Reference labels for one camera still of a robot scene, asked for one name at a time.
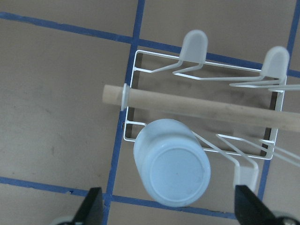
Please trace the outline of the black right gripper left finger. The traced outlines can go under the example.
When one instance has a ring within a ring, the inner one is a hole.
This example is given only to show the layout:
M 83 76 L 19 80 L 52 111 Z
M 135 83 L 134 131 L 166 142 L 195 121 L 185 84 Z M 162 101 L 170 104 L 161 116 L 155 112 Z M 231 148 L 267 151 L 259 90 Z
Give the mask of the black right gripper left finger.
M 101 225 L 103 220 L 102 188 L 93 187 L 76 212 L 73 225 Z

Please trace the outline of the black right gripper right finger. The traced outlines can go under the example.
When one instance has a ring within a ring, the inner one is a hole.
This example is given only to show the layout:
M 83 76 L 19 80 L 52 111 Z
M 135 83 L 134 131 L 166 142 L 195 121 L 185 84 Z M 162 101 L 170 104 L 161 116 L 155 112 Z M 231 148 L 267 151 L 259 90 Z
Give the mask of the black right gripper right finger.
M 240 225 L 281 224 L 281 220 L 246 185 L 235 186 L 234 214 Z

